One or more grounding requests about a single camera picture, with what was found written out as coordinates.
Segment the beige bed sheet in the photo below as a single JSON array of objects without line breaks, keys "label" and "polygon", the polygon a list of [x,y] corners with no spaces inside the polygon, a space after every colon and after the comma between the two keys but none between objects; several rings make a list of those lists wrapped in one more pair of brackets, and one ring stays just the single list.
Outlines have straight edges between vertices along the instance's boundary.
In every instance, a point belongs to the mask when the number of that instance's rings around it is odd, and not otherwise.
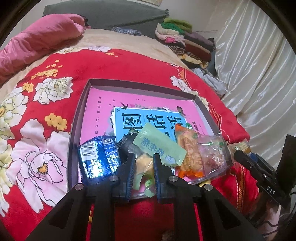
[{"label": "beige bed sheet", "polygon": [[[188,69],[188,67],[168,47],[147,36],[139,37],[103,29],[87,29],[82,38],[65,47],[89,46],[106,46],[123,49]],[[8,80],[0,89],[0,103],[5,95],[9,94],[15,85],[21,81],[31,69],[42,64],[48,57],[49,55],[35,61],[33,64],[10,78],[10,80]]]}]

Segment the green folded cloth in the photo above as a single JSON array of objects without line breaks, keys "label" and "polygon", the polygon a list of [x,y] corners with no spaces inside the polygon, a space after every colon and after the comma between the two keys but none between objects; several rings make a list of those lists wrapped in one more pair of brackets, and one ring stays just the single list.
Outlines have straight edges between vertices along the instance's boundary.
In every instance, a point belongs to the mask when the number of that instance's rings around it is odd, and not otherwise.
[{"label": "green folded cloth", "polygon": [[173,23],[178,26],[180,29],[192,33],[192,25],[184,20],[172,19],[172,18],[165,18],[164,23]]},{"label": "green folded cloth", "polygon": [[161,26],[164,29],[172,29],[172,30],[176,30],[179,32],[179,34],[184,34],[185,32],[180,29],[177,25],[173,24],[173,23],[161,23]]}]

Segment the green snack wrapper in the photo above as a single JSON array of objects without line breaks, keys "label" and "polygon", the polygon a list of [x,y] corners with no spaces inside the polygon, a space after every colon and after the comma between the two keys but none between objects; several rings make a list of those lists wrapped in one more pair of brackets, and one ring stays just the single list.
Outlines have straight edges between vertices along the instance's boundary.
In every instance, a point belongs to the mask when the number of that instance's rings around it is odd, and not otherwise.
[{"label": "green snack wrapper", "polygon": [[161,163],[170,167],[180,166],[186,155],[186,150],[150,123],[145,124],[133,144],[151,156],[159,153]]}]

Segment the purple folded cloth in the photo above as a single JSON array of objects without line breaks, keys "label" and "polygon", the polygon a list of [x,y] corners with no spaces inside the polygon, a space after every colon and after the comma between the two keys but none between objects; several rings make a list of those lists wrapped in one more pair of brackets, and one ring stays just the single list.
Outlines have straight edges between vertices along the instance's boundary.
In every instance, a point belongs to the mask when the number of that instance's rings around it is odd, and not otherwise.
[{"label": "purple folded cloth", "polygon": [[214,50],[214,43],[196,32],[191,34],[185,32],[184,38],[204,47],[210,52]]}]

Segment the red floral blanket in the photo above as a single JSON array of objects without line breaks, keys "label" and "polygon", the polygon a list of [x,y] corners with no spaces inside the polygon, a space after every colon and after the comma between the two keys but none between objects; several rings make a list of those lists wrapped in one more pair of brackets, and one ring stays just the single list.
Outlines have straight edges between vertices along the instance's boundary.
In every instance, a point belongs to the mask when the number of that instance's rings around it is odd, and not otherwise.
[{"label": "red floral blanket", "polygon": [[[226,141],[249,139],[219,97],[182,67],[108,47],[63,49],[32,69],[0,104],[0,218],[16,241],[25,240],[67,191],[71,125],[90,78],[194,93],[208,107]],[[242,167],[233,167],[213,184],[242,211],[258,193]],[[115,214],[116,240],[160,240],[163,231],[173,228],[172,206],[160,207],[153,199],[117,207]]]}]

